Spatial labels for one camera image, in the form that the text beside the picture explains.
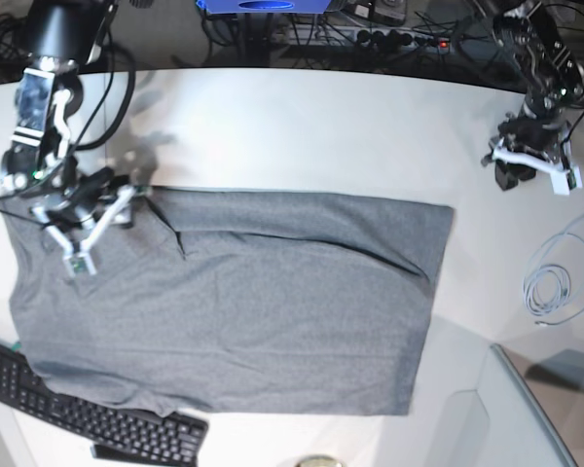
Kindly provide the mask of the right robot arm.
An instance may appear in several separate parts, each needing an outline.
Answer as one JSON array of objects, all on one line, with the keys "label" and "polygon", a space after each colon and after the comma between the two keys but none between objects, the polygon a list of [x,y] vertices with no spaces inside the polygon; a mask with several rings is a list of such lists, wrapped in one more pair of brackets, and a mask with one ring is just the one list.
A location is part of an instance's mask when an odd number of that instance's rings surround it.
[{"label": "right robot arm", "polygon": [[112,124],[91,142],[74,134],[68,120],[81,107],[83,67],[104,53],[129,52],[113,43],[115,1],[35,1],[18,43],[28,55],[18,84],[16,128],[1,161],[0,214],[61,234],[98,232],[132,225],[137,191],[109,167],[86,175],[77,155],[105,144],[117,131],[135,88],[128,72],[126,94]]}]

